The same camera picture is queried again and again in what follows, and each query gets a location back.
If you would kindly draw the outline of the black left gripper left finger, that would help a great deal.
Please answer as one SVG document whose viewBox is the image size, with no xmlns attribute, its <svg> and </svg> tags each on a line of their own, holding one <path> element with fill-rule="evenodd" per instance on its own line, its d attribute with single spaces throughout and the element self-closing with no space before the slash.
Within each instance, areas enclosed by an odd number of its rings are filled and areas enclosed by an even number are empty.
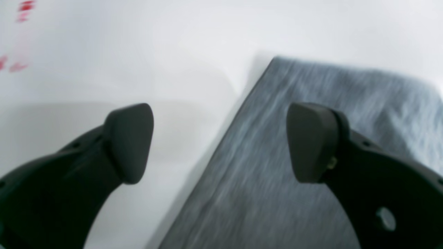
<svg viewBox="0 0 443 249">
<path fill-rule="evenodd" d="M 1 178 L 1 247 L 82 249 L 108 197 L 142 179 L 154 116 L 147 103 L 116 109 L 104 124 Z"/>
</svg>

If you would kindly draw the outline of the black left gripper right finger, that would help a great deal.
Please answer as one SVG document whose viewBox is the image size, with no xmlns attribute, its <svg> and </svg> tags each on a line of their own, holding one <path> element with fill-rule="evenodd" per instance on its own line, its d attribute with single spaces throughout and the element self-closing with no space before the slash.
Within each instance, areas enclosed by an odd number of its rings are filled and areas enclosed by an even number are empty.
<svg viewBox="0 0 443 249">
<path fill-rule="evenodd" d="M 442 176 L 384 152 L 325 106 L 290 104 L 286 130 L 296 179 L 328 186 L 362 249 L 442 248 Z"/>
</svg>

